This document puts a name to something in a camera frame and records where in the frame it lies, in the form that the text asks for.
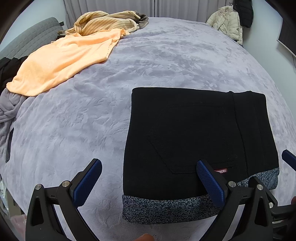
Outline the person left hand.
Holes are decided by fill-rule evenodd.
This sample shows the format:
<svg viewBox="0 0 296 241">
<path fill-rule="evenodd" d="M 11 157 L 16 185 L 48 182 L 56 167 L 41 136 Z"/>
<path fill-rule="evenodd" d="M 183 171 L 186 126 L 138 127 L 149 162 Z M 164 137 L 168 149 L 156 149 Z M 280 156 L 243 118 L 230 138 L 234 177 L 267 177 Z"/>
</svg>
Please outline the person left hand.
<svg viewBox="0 0 296 241">
<path fill-rule="evenodd" d="M 154 241 L 154 237 L 148 233 L 145 233 L 137 239 L 135 239 L 134 241 Z"/>
</svg>

